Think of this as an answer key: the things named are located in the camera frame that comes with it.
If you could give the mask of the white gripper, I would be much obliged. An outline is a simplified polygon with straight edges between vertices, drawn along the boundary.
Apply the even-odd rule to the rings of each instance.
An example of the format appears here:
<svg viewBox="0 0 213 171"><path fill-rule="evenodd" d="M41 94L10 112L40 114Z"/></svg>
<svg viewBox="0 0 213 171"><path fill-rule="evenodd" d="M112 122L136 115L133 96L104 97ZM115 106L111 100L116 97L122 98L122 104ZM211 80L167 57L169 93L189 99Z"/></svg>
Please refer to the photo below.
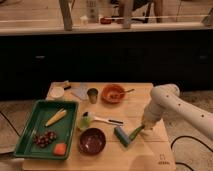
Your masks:
<svg viewBox="0 0 213 171"><path fill-rule="evenodd" d="M158 121L161 120L164 108L155 102L150 102L144 109L141 123L144 130L153 130Z"/></svg>

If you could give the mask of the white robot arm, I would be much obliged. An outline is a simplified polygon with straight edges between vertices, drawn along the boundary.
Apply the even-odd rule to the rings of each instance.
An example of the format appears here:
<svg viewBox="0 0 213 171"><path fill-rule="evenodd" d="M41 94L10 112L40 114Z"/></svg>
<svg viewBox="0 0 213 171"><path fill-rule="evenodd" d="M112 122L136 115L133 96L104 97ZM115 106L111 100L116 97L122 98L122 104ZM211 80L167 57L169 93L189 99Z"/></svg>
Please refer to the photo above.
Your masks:
<svg viewBox="0 0 213 171"><path fill-rule="evenodd" d="M153 128L161 120L164 112L171 110L213 141L213 113L182 100L177 85L155 86L151 89L150 96L151 100L144 109L141 121L147 130Z"/></svg>

